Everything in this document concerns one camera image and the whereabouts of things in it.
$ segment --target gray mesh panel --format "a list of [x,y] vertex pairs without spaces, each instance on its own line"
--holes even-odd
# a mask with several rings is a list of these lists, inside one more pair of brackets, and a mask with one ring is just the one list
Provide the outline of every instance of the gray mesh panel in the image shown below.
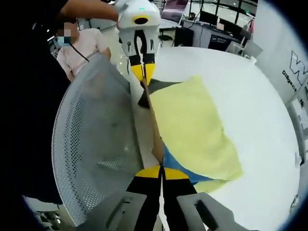
[[59,107],[52,164],[60,196],[76,225],[142,169],[129,83],[104,55],[79,72]]

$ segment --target face mask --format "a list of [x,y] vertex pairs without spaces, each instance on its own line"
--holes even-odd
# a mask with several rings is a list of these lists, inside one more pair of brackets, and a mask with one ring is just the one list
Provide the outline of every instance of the face mask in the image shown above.
[[58,36],[58,43],[61,47],[67,47],[71,43],[71,37]]

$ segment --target pink shirt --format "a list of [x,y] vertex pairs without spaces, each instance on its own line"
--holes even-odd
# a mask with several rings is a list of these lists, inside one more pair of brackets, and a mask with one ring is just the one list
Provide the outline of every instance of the pink shirt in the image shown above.
[[[106,38],[100,30],[95,28],[81,30],[79,32],[79,38],[73,46],[87,58],[94,53],[103,52],[108,48]],[[71,46],[61,47],[57,61],[66,74],[72,71],[74,76],[87,64],[87,61]]]

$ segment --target yellow towel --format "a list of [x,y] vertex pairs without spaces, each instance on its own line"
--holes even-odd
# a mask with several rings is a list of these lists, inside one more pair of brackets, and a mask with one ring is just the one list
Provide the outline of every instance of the yellow towel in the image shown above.
[[236,149],[200,77],[151,94],[160,135],[170,153],[186,169],[212,179],[195,185],[211,192],[242,175]]

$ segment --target robotic arm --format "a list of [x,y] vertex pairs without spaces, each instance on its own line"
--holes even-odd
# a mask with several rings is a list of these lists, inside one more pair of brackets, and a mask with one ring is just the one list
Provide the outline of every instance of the robotic arm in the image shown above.
[[[117,0],[115,7],[119,12],[118,29],[123,53],[137,79],[145,78],[149,85],[159,46],[159,9],[148,0]],[[137,38],[142,42],[140,50]]]

